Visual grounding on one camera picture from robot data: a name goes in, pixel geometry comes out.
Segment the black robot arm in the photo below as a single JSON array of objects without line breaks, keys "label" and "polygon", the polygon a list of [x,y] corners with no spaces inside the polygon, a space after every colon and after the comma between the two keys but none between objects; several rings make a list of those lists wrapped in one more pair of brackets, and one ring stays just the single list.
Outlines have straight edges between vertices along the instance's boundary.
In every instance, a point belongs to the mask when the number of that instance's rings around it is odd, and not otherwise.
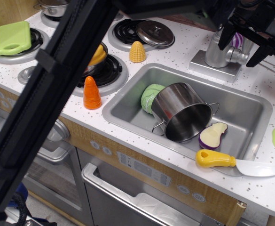
[{"label": "black robot arm", "polygon": [[71,2],[0,132],[0,218],[119,11],[133,19],[207,11],[214,28],[237,1],[77,0]]}]

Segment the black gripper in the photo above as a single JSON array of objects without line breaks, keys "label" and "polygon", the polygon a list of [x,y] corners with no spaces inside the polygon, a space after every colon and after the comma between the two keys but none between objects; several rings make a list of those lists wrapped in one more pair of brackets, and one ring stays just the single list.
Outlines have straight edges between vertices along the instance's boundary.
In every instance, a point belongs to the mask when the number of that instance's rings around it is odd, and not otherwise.
[{"label": "black gripper", "polygon": [[254,10],[237,7],[222,30],[219,49],[224,50],[236,32],[252,42],[265,42],[259,45],[246,64],[247,67],[255,67],[267,56],[275,56],[274,19],[275,0],[263,0]]}]

